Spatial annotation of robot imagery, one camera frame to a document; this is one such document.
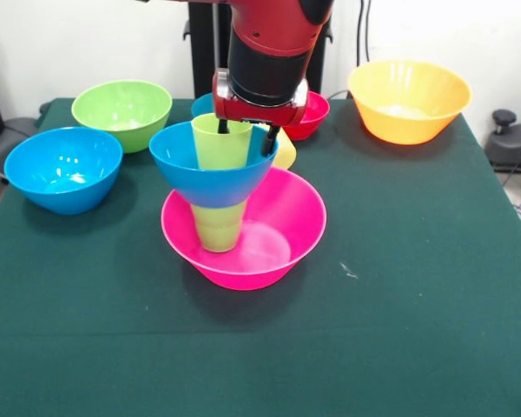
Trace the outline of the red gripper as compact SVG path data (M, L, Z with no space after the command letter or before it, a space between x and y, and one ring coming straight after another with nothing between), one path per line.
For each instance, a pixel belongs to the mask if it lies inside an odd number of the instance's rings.
M279 106L261 106L239 97L230 87L229 70L218 69L213 76L213 106L219 118L217 133L229 133L228 120L270 124L261 146L261 155L270 156L276 147L280 127L300 123L307 109L308 92L307 79L304 78L289 102Z

